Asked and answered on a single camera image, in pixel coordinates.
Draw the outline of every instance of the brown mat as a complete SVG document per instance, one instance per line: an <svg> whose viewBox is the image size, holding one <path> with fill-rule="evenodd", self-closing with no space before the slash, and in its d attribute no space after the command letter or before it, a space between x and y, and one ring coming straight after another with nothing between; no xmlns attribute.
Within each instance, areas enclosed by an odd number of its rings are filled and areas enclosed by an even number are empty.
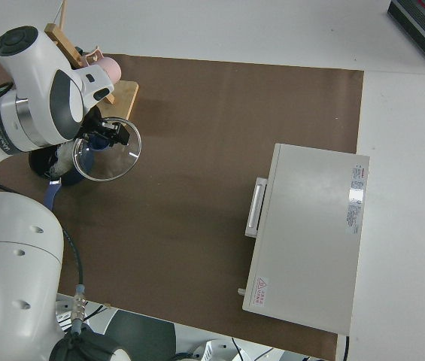
<svg viewBox="0 0 425 361"><path fill-rule="evenodd" d="M334 359L336 335L243 311L237 289L253 252L244 228L254 182L267 177L274 144L354 153L363 73L115 59L123 79L140 84L131 120L141 158L119 180L84 181L56 198L82 254L88 298ZM0 181L37 200L46 187L26 155L7 159ZM67 249L59 291L73 293L76 282Z"/></svg>

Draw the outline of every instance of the warning label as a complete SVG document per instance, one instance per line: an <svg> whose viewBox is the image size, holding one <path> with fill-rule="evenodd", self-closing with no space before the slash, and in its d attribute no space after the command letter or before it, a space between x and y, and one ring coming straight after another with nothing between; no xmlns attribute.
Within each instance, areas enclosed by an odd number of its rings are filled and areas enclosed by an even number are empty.
<svg viewBox="0 0 425 361"><path fill-rule="evenodd" d="M357 234L361 226L361 211L364 201L364 183L366 182L366 170L361 165L353 168L351 188L349 189L349 206L346 216L346 232Z"/></svg>
<svg viewBox="0 0 425 361"><path fill-rule="evenodd" d="M267 285L269 279L265 277L256 278L256 287L254 288L253 302L254 306L264 307L266 303Z"/></svg>

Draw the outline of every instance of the pink object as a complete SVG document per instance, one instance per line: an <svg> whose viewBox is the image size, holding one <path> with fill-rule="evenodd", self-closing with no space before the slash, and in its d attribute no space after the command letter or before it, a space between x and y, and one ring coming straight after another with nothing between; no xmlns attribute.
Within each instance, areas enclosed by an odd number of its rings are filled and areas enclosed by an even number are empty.
<svg viewBox="0 0 425 361"><path fill-rule="evenodd" d="M119 81L120 77L122 76L120 65L118 65L118 63L112 58L104 56L99 47L97 47L93 52L83 55L82 63L84 67L89 65L100 66L100 68L104 69L104 71L107 73L113 84Z"/></svg>

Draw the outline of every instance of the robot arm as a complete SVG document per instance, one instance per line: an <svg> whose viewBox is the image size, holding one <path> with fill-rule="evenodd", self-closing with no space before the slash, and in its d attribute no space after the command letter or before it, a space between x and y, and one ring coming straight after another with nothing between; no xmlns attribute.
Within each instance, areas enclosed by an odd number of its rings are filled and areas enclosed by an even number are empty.
<svg viewBox="0 0 425 361"><path fill-rule="evenodd" d="M65 143L79 132L102 136L109 145L128 141L120 127L111 130L100 122L82 127L89 110L114 89L105 65L72 69L56 45L31 26L0 37L0 64L16 84L0 91L0 162ZM0 360L78 360L81 353L72 346L88 342L97 359L129 361L121 347L81 322L64 337L55 316L62 250L62 227L50 211L0 192Z"/></svg>
<svg viewBox="0 0 425 361"><path fill-rule="evenodd" d="M114 90L106 68L71 69L58 47L31 26L0 37L0 64L16 84L0 97L0 161L72 140L85 114ZM113 60L108 64L120 71Z"/></svg>

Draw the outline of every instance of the wooden stand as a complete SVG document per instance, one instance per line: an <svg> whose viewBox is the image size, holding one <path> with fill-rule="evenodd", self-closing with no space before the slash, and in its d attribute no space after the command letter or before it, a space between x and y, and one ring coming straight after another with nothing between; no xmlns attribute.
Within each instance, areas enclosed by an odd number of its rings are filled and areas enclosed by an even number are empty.
<svg viewBox="0 0 425 361"><path fill-rule="evenodd" d="M69 41L56 24L47 24L45 34L52 39L62 51L70 64L75 68L82 68L82 60L75 46ZM114 86L115 90L98 103L103 117L120 117L129 119L138 84L135 81L120 80Z"/></svg>

